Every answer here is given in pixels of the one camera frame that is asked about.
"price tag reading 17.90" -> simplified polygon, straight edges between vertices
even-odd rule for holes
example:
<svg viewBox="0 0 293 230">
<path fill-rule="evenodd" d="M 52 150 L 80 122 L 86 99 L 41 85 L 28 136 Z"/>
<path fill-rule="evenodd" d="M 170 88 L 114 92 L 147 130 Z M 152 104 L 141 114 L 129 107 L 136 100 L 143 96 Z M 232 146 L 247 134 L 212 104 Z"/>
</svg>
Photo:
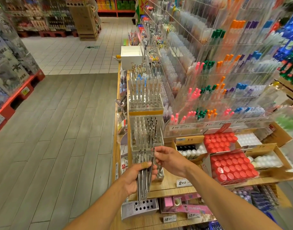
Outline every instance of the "price tag reading 17.90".
<svg viewBox="0 0 293 230">
<path fill-rule="evenodd" d="M 164 216 L 164 223 L 171 223 L 176 221 L 176 215 Z"/>
<path fill-rule="evenodd" d="M 192 186 L 192 184 L 187 179 L 183 178 L 176 181 L 177 188 L 186 186 Z"/>
<path fill-rule="evenodd" d="M 196 218 L 201 218 L 201 215 L 198 213 L 187 213 L 187 218 L 190 219 L 196 219 Z"/>
</svg>

